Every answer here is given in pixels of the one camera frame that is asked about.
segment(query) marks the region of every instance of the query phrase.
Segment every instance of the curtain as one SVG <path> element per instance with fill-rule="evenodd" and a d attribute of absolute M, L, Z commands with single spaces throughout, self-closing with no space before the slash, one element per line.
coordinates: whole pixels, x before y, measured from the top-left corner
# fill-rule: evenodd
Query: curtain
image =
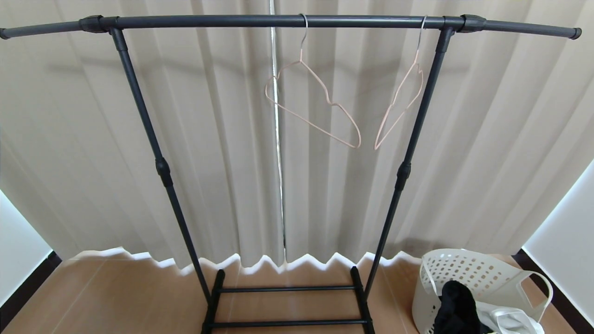
<path fill-rule="evenodd" d="M 101 14 L 268 14 L 263 1 L 0 4 L 2 26 Z M 270 29 L 126 30 L 197 253 L 284 260 Z M 108 34 L 0 43 L 0 188 L 62 257 L 123 246 L 190 263 Z"/>
<path fill-rule="evenodd" d="M 578 40 L 456 34 L 433 94 L 384 256 L 441 247 L 514 254 L 594 157 L 594 3 L 588 1 L 279 1 L 277 14 L 461 15 L 582 27 Z M 420 99 L 374 150 L 381 119 L 415 56 L 419 30 L 309 29 L 304 60 L 350 111 L 350 149 L 280 114 L 287 261 L 375 252 Z M 439 32 L 422 32 L 425 80 Z M 277 29 L 278 67 L 304 29 Z M 389 127 L 421 84 L 400 92 Z M 356 132 L 305 70 L 279 83 L 289 109 L 350 142 Z"/>

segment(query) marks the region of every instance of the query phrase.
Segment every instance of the floor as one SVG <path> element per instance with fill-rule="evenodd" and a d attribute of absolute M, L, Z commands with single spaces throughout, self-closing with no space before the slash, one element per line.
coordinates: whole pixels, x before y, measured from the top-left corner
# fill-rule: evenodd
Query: floor
<path fill-rule="evenodd" d="M 513 262 L 511 257 L 506 261 Z M 304 260 L 279 273 L 262 261 L 257 270 L 243 269 L 238 258 L 221 264 L 225 286 L 349 284 L 349 266 L 338 257 L 325 270 Z M 363 258 L 358 268 L 363 284 L 371 267 Z M 418 333 L 411 305 L 418 276 L 418 259 L 400 253 L 382 262 L 369 297 L 377 333 Z M 210 285 L 217 268 L 205 261 Z M 531 300 L 543 299 L 536 285 L 526 281 Z M 200 333 L 206 312 L 198 279 L 192 270 L 169 263 L 133 258 L 121 251 L 106 256 L 83 252 L 66 260 L 39 288 L 5 329 L 16 333 Z M 223 294 L 217 321 L 298 320 L 358 317 L 352 291 L 267 292 Z M 549 306 L 542 321 L 546 333 L 575 333 L 560 313 Z M 215 333 L 362 333 L 359 325 L 219 329 Z"/>

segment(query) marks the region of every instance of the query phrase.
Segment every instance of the metal hanger hook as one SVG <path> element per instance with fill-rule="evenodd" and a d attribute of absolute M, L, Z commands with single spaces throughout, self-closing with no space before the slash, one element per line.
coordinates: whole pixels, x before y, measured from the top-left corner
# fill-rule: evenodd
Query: metal hanger hook
<path fill-rule="evenodd" d="M 421 22 L 421 29 L 419 30 L 419 42 L 416 44 L 416 50 L 418 51 L 421 47 L 421 35 L 423 34 L 423 29 L 425 29 L 425 21 L 427 20 L 427 15 L 423 17 L 423 22 Z"/>
<path fill-rule="evenodd" d="M 307 28 L 309 28 L 309 23 L 307 22 L 307 16 L 305 16 L 305 14 L 299 13 L 299 15 L 303 16 L 303 19 L 305 20 L 305 34 L 303 35 L 303 39 L 301 40 L 301 47 L 300 47 L 303 50 L 303 43 L 305 42 L 305 39 L 307 38 Z"/>

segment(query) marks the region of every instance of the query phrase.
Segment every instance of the clothes rack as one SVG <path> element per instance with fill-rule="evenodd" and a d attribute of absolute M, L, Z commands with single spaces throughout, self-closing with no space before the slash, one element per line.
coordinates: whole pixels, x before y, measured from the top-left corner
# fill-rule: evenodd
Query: clothes rack
<path fill-rule="evenodd" d="M 132 60 L 128 53 L 128 47 L 124 38 L 125 29 L 144 28 L 167 28 L 167 27 L 305 27 L 304 18 L 301 15 L 173 15 L 173 16 L 144 16 L 144 17 L 103 17 L 93 15 L 82 18 L 78 21 L 63 23 L 40 24 L 36 26 L 25 26 L 16 28 L 0 29 L 2 39 L 13 37 L 30 36 L 37 34 L 60 33 L 67 31 L 86 31 L 90 33 L 109 33 L 113 38 L 116 50 L 119 53 L 132 96 L 138 108 L 140 118 L 147 133 L 153 151 L 157 173 L 160 175 L 163 186 L 166 189 L 169 201 L 184 238 L 185 245 L 190 254 L 198 280 L 200 281 L 204 297 L 208 307 L 204 318 L 202 333 L 209 334 L 213 329 L 231 327 L 276 327 L 276 326 L 312 326 L 312 325 L 333 325 L 333 324 L 361 324 L 366 334 L 374 332 L 373 322 L 367 306 L 367 298 L 371 290 L 375 274 L 377 272 L 380 258 L 386 245 L 388 233 L 400 195 L 405 187 L 406 180 L 411 173 L 411 161 L 425 115 L 429 108 L 431 96 L 437 83 L 448 44 L 455 33 L 472 33 L 477 31 L 503 31 L 513 33 L 540 34 L 547 36 L 566 37 L 577 39 L 582 34 L 580 28 L 544 26 L 540 24 L 528 24 L 507 21 L 487 20 L 477 15 L 461 15 L 459 17 L 423 17 L 423 16 L 378 16 L 378 15 L 308 15 L 309 27 L 321 28 L 408 28 L 420 29 L 423 20 L 425 29 L 439 29 L 440 36 L 435 49 L 435 56 L 427 79 L 427 84 L 421 99 L 410 141 L 406 149 L 404 161 L 400 165 L 394 193 L 387 212 L 386 221 L 377 245 L 377 251 L 369 278 L 364 289 L 361 277 L 356 267 L 351 268 L 350 274 L 353 284 L 337 286 L 283 286 L 268 288 L 223 288 L 225 271 L 219 270 L 214 281 L 212 290 L 209 290 L 203 271 L 198 262 L 198 256 L 194 249 L 184 214 L 179 205 L 173 181 L 170 175 L 169 165 L 161 153 L 157 137 L 151 124 L 149 113 L 134 73 Z M 294 320 L 294 321 L 259 321 L 259 322 L 215 322 L 216 311 L 221 294 L 227 293 L 250 293 L 250 292 L 286 292 L 286 291 L 334 291 L 353 290 L 359 306 L 361 317 L 358 319 L 331 319 L 331 320 Z"/>

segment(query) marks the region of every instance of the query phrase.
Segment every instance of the wall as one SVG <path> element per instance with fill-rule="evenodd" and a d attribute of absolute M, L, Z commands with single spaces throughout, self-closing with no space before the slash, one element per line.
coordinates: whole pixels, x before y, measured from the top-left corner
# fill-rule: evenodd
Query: wall
<path fill-rule="evenodd" d="M 0 305 L 51 251 L 0 191 Z"/>
<path fill-rule="evenodd" d="M 594 162 L 523 247 L 594 324 Z"/>

